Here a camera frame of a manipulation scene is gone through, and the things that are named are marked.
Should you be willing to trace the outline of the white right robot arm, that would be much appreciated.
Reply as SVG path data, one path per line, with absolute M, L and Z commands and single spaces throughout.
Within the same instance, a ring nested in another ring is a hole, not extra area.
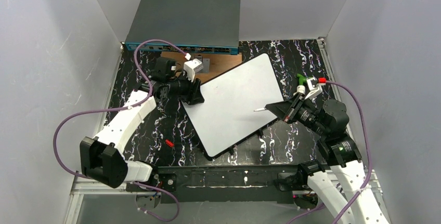
M 318 161 L 299 164 L 292 182 L 312 189 L 333 216 L 333 223 L 388 222 L 369 185 L 359 149 L 346 131 L 349 117 L 344 103 L 330 99 L 318 109 L 297 94 L 267 104 L 265 109 L 287 124 L 299 122 L 320 136 L 319 152 L 342 189 L 337 189 Z

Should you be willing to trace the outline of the white whiteboard black frame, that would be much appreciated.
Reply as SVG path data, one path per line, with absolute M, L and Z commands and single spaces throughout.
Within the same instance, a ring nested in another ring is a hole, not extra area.
M 215 157 L 255 133 L 276 116 L 257 112 L 284 97 L 268 54 L 261 54 L 207 81 L 203 103 L 183 104 L 204 153 Z

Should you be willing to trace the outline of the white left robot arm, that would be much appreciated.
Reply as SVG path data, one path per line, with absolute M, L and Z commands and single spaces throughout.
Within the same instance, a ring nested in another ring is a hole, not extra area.
M 134 87 L 124 109 L 94 137 L 81 141 L 82 174 L 111 188 L 124 182 L 147 182 L 153 173 L 152 165 L 126 160 L 124 148 L 145 117 L 157 107 L 157 101 L 176 97 L 189 105 L 204 103 L 201 80 L 196 78 L 202 69 L 199 59 L 187 60 L 177 69 L 174 59 L 158 58 L 147 79 Z

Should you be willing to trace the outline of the red marker cap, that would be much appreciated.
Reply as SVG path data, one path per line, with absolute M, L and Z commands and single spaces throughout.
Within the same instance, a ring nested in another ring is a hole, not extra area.
M 171 148 L 175 147 L 174 143 L 169 141 L 168 139 L 165 140 L 165 143 Z

